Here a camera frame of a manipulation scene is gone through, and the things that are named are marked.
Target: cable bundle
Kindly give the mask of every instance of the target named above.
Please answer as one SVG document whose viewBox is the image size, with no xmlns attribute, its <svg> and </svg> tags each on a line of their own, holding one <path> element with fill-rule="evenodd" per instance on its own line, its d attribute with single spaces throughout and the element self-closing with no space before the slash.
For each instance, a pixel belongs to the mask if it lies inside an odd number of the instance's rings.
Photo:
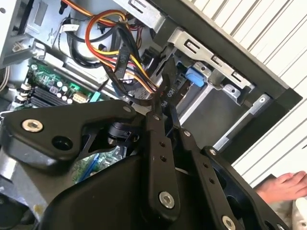
<svg viewBox="0 0 307 230">
<path fill-rule="evenodd" d="M 62 1 L 66 3 L 67 5 L 71 6 L 73 9 L 77 10 L 78 12 L 88 17 L 91 17 L 87 25 L 87 28 L 86 28 L 85 39 L 77 37 L 73 32 L 69 32 L 67 33 L 67 35 L 73 40 L 76 40 L 79 42 L 85 41 L 88 49 L 100 61 L 100 63 L 91 63 L 89 66 L 87 66 L 85 59 L 82 58 L 80 54 L 78 55 L 78 53 L 74 49 L 74 46 L 71 44 L 70 46 L 71 56 L 73 56 L 73 59 L 78 64 L 80 64 L 81 66 L 84 66 L 85 68 L 97 68 L 103 65 L 103 66 L 107 66 L 111 68 L 114 71 L 116 68 L 116 63 L 118 61 L 119 50 L 108 51 L 108 52 L 102 51 L 102 50 L 95 48 L 92 45 L 92 42 L 100 41 L 102 38 L 105 39 L 107 35 L 109 36 L 111 33 L 115 33 L 114 30 L 116 30 L 119 36 L 121 37 L 123 43 L 129 48 L 129 51 L 130 51 L 130 60 L 126 68 L 126 75 L 133 77 L 149 93 L 155 93 L 157 91 L 158 87 L 150 80 L 147 73 L 143 70 L 141 66 L 141 58 L 140 58 L 138 49 L 140 48 L 142 44 L 142 29 L 143 29 L 142 26 L 138 25 L 137 23 L 134 25 L 128 24 L 128 20 L 127 20 L 128 14 L 124 14 L 123 12 L 118 11 L 118 10 L 108 10 L 98 15 L 93 15 L 86 9 L 78 6 L 76 3 L 71 2 L 70 0 L 62 0 Z M 119 17 L 118 22 L 112 21 L 107 18 L 108 16 L 113 16 L 113 15 L 116 15 Z M 101 24 L 111 29 L 107 31 L 105 34 L 103 34 L 101 37 L 90 40 L 91 29 L 96 23 Z M 131 31 L 137 31 L 136 42 L 134 41 Z"/>
</svg>

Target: white shutter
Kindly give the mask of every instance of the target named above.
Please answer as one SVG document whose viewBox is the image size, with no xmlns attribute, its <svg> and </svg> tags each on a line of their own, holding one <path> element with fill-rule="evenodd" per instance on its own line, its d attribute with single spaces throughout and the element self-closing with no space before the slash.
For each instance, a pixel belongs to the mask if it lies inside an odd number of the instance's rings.
<svg viewBox="0 0 307 230">
<path fill-rule="evenodd" d="M 307 1 L 190 1 L 304 97 L 234 168 L 252 186 L 271 173 L 307 171 Z"/>
</svg>

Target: orange wire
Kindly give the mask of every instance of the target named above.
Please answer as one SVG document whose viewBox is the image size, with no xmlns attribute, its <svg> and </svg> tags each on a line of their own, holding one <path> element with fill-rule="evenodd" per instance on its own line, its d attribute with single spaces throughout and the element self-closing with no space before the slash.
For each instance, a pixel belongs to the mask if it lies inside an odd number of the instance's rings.
<svg viewBox="0 0 307 230">
<path fill-rule="evenodd" d="M 88 16 L 88 17 L 93 17 L 94 15 L 87 11 L 86 9 L 82 8 L 81 6 L 79 6 L 78 4 L 70 1 L 70 0 L 62 0 L 62 2 L 66 3 L 67 5 L 69 5 L 70 7 L 72 7 L 74 10 Z M 119 10 L 108 10 L 106 11 L 108 13 L 112 12 L 114 14 L 117 14 L 121 17 L 121 19 L 123 21 L 125 21 L 127 18 L 126 18 L 126 15 L 122 12 L 122 11 L 119 11 Z M 111 20 L 108 20 L 108 19 L 103 19 L 103 18 L 100 18 L 99 21 L 104 24 L 104 25 L 107 25 L 107 26 L 110 26 L 110 27 L 113 27 L 116 25 L 115 22 L 111 21 Z M 132 29 L 132 30 L 135 30 L 134 27 L 130 26 L 129 24 L 127 25 L 129 27 L 129 29 Z"/>
<path fill-rule="evenodd" d="M 103 18 L 106 14 L 108 14 L 109 12 L 102 12 L 98 15 L 96 15 L 95 17 L 93 17 L 87 27 L 86 27 L 86 32 L 85 32 L 85 43 L 87 48 L 91 51 L 92 54 L 94 54 L 96 56 L 96 58 L 98 60 L 100 60 L 102 63 L 104 63 L 105 65 L 109 66 L 110 68 L 112 68 L 113 70 L 115 69 L 114 66 L 110 65 L 109 63 L 105 62 L 103 59 L 106 58 L 105 56 L 101 56 L 99 55 L 95 50 L 94 47 L 92 46 L 91 42 L 90 42 L 90 32 L 92 30 L 92 27 L 94 26 L 94 24 L 99 21 L 101 18 Z M 136 75 L 134 74 L 130 74 L 132 75 L 149 93 L 153 93 L 153 91 Z"/>
</svg>

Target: screw hole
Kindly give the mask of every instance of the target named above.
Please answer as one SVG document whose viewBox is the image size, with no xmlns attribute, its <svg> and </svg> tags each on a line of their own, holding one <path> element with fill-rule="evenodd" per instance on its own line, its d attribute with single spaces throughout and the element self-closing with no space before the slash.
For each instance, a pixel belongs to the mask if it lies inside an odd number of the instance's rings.
<svg viewBox="0 0 307 230">
<path fill-rule="evenodd" d="M 212 178 L 209 178 L 209 181 L 210 181 L 210 183 L 212 183 L 212 184 L 215 184 L 215 181 L 214 181 L 214 179 L 212 179 Z"/>
<path fill-rule="evenodd" d="M 67 137 L 56 136 L 52 139 L 52 145 L 61 151 L 68 151 L 72 149 L 72 141 Z"/>
<path fill-rule="evenodd" d="M 160 159 L 163 161 L 163 162 L 166 162 L 167 159 L 165 158 L 165 156 L 160 156 Z"/>
</svg>

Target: black wire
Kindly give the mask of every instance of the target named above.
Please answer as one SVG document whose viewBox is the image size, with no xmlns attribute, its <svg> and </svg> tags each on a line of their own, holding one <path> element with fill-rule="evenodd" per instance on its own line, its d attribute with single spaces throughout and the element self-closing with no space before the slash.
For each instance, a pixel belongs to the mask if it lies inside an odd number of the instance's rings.
<svg viewBox="0 0 307 230">
<path fill-rule="evenodd" d="M 119 32 L 119 35 L 121 36 L 121 39 L 129 47 L 129 50 L 131 51 L 132 55 L 134 55 L 137 61 L 141 63 L 138 46 L 136 42 L 134 41 L 132 33 L 123 23 L 117 23 L 117 26 L 118 26 L 118 32 Z"/>
<path fill-rule="evenodd" d="M 110 37 L 113 34 L 114 31 L 114 27 L 112 27 L 111 29 L 109 29 L 107 32 L 105 32 L 103 35 L 91 39 L 90 42 L 100 42 L 102 40 L 105 40 L 106 38 Z M 71 39 L 78 41 L 78 42 L 83 42 L 85 43 L 85 40 L 83 38 L 78 37 L 77 35 L 74 34 L 74 32 L 72 31 L 66 31 L 67 36 L 69 36 Z"/>
<path fill-rule="evenodd" d="M 91 63 L 88 60 L 86 60 L 85 57 L 83 57 L 81 54 L 79 54 L 79 52 L 75 48 L 74 42 L 69 37 L 67 37 L 67 43 L 68 43 L 68 46 L 69 46 L 69 52 L 70 52 L 71 58 L 79 66 L 81 66 L 83 68 L 87 68 L 87 69 L 96 69 L 96 68 L 102 66 L 101 62 Z"/>
<path fill-rule="evenodd" d="M 102 83 L 102 85 L 98 88 L 97 92 L 101 92 L 103 88 L 106 86 L 108 81 L 109 81 L 109 78 L 107 78 L 107 80 Z"/>
</svg>

